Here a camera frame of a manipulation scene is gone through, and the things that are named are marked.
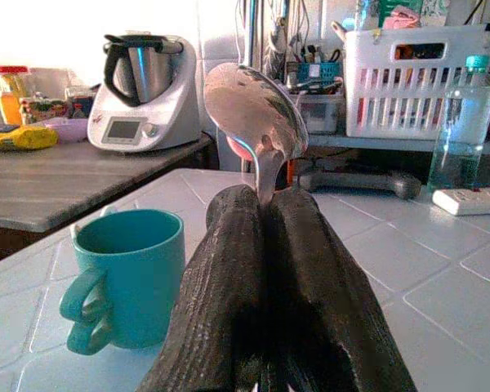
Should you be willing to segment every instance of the ceramic mug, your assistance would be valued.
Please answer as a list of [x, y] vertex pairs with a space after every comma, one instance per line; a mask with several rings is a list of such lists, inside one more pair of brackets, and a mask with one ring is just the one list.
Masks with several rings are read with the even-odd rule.
[[182, 219], [107, 206], [83, 228], [71, 226], [71, 236], [81, 274], [60, 302], [60, 314], [75, 322], [69, 350], [91, 355], [109, 343], [135, 349], [163, 341], [185, 266]]

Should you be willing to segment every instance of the kitchen appliance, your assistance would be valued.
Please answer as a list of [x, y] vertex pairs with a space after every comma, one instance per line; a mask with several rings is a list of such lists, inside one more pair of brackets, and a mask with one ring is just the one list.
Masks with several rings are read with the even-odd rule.
[[176, 36], [105, 37], [105, 80], [89, 116], [89, 141], [133, 153], [197, 140], [193, 47]]

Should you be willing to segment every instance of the appliance lid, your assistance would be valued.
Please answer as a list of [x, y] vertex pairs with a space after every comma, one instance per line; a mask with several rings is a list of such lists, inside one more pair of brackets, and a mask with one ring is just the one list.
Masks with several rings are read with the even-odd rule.
[[105, 38], [113, 44], [122, 47], [153, 47], [156, 52], [164, 55], [176, 55], [183, 51], [181, 42], [170, 41], [162, 35], [131, 34], [116, 36], [106, 34]]

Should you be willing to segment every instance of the gray countertop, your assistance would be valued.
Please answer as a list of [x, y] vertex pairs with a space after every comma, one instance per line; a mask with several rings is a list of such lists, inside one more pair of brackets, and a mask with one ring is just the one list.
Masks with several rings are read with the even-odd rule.
[[44, 232], [209, 145], [199, 141], [142, 154], [88, 142], [37, 151], [0, 151], [0, 227]]
[[[188, 260], [205, 234], [214, 195], [253, 180], [180, 169], [114, 206], [181, 216]], [[425, 189], [412, 201], [355, 189], [313, 196], [367, 274], [418, 391], [489, 392], [490, 216], [451, 216], [432, 205]], [[90, 357], [67, 350], [72, 322], [58, 308], [77, 274], [69, 228], [0, 261], [0, 392], [127, 392], [151, 367], [161, 345], [108, 345]]]

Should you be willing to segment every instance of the appliance display screen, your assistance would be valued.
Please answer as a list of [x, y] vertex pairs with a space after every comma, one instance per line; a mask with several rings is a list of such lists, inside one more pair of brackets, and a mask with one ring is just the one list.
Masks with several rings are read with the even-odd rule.
[[139, 125], [140, 123], [137, 121], [113, 121], [107, 137], [134, 139]]

